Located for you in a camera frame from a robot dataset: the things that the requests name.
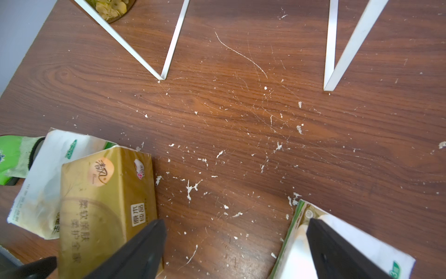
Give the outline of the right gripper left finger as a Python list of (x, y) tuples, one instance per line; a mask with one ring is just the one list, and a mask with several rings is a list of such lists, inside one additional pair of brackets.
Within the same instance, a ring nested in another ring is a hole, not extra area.
[(154, 279), (164, 253), (167, 231), (161, 219), (150, 222), (87, 279)]

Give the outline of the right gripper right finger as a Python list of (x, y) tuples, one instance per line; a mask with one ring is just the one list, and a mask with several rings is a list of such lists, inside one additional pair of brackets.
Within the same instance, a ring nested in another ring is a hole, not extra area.
[(390, 278), (324, 221), (311, 219), (306, 236), (319, 279)]

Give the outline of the white tissue pack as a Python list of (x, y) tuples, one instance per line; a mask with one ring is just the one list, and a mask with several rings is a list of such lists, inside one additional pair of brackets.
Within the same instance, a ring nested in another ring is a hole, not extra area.
[(272, 279), (319, 279), (312, 260), (306, 232), (311, 219), (328, 224), (367, 259), (378, 266), (390, 279), (408, 279), (416, 260), (395, 247), (350, 225), (342, 219), (305, 200), (299, 200), (295, 215), (275, 266)]
[(62, 165), (114, 145), (94, 136), (51, 130), (15, 198), (7, 222), (43, 239), (58, 239)]

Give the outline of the gold tissue pack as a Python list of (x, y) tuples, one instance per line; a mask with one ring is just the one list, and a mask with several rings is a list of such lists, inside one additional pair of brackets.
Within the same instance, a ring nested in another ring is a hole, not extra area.
[(62, 165), (61, 279), (81, 279), (158, 217), (152, 157), (123, 146)]

